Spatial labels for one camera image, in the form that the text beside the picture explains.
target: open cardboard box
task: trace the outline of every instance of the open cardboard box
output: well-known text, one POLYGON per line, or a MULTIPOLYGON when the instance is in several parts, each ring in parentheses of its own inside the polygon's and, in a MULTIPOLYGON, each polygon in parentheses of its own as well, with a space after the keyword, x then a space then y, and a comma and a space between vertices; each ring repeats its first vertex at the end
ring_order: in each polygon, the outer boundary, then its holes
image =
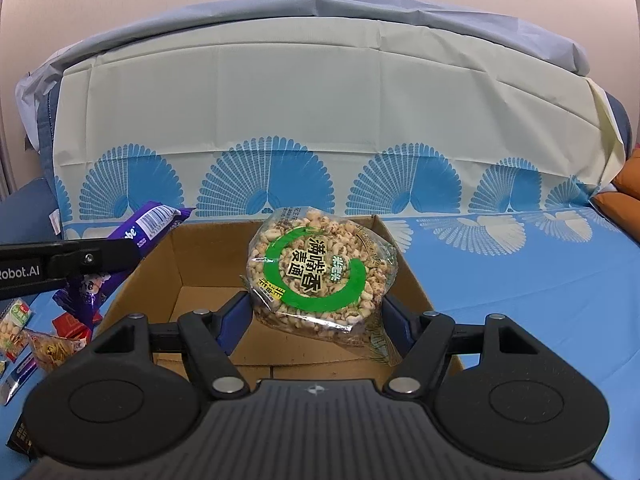
MULTIPOLYGON (((392 241, 378 217, 354 218, 385 240, 392 241)), ((151 323, 175 321, 197 308, 217 310, 236 292, 246 273, 249 242, 261 221, 183 224, 170 232, 140 263, 114 298, 100 332, 133 312, 151 323)), ((398 251, 398 275, 390 293, 415 312, 432 310, 427 296, 398 251)), ((179 354, 157 354, 158 365, 184 376, 179 354)), ((372 378, 382 385, 388 365, 361 358, 332 343, 268 328, 254 319, 231 361, 251 387, 258 379, 372 378)), ((452 361, 452 368, 461 368, 452 361)))

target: orange pillow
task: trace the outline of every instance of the orange pillow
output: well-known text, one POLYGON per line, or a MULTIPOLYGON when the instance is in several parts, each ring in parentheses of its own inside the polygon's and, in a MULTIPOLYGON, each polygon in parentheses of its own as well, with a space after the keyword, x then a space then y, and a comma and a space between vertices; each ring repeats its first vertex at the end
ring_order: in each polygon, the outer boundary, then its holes
POLYGON ((613 179, 613 185, 618 191, 640 200, 640 148, 634 149, 622 171, 613 179))
POLYGON ((599 193, 592 199, 618 227, 640 243, 640 200, 624 193, 599 193))

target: white label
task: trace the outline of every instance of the white label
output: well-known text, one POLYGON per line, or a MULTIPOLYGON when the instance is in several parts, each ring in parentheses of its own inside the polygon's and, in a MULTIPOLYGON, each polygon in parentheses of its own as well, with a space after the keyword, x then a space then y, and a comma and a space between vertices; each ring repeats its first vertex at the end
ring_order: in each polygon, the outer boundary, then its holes
POLYGON ((339 282, 342 278, 342 272, 344 270, 344 259, 342 256, 333 256, 331 260, 331 275, 330 280, 332 282, 339 282))
POLYGON ((56 236, 60 234, 62 228, 60 227, 60 209, 56 209, 53 213, 49 215, 49 220, 51 222, 51 227, 53 227, 53 232, 56 236))
POLYGON ((167 205, 157 205, 144 213, 136 224, 145 232, 149 240, 153 240, 162 229, 167 227, 180 212, 167 205))

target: barcode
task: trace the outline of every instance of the barcode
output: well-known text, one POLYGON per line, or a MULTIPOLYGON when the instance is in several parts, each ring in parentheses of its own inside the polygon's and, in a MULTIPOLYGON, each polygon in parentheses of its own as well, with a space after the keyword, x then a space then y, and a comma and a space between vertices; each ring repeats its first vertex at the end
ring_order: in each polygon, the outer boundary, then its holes
POLYGON ((136 224, 145 232, 149 240, 153 240, 179 214, 180 212, 173 207, 157 205, 138 218, 136 224))

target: plastic packaging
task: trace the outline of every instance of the plastic packaging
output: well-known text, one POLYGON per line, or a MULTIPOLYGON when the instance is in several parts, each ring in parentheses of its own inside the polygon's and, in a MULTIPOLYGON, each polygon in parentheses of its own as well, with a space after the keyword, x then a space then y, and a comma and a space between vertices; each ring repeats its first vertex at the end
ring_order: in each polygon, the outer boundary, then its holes
MULTIPOLYGON (((191 214, 192 208, 176 209, 159 202, 147 202, 125 220, 108 239, 130 238, 140 248, 140 256, 147 256, 159 241, 178 227, 191 214)), ((133 269, 109 274, 88 274, 68 280, 67 286, 53 295, 53 300, 90 331, 95 313, 104 301, 133 272, 133 269)))
MULTIPOLYGON (((96 312, 93 319, 94 326, 100 324, 101 321, 100 312, 96 312)), ((61 314, 51 323, 53 328, 56 329, 56 334, 67 339, 77 339, 86 330, 86 327, 68 312, 61 314)))
POLYGON ((8 351, 17 350, 15 344, 20 339, 20 331, 29 321, 31 314, 29 305, 20 298, 14 300, 4 311, 4 316, 0 320, 0 352, 3 355, 9 357, 8 351))
POLYGON ((20 330, 17 337, 11 341, 11 344, 4 352, 4 355, 15 363, 16 359, 20 357, 22 351, 29 345, 29 337, 24 330, 20 330))
POLYGON ((249 245, 254 310, 266 325, 394 364, 382 297, 396 249, 355 222, 308 207, 276 210, 249 245))
POLYGON ((38 459, 36 450, 34 449, 31 439, 27 434, 27 428, 22 421, 22 415, 18 417, 13 431, 9 435, 9 439, 6 441, 6 446, 16 453, 26 455, 29 458, 29 462, 38 459))
POLYGON ((6 381, 0 384, 0 404, 6 406, 37 367, 36 359, 31 354, 20 361, 20 364, 6 378, 6 381))
POLYGON ((38 368, 51 372, 86 346, 86 339, 66 339, 33 330, 24 330, 29 336, 31 353, 38 368))

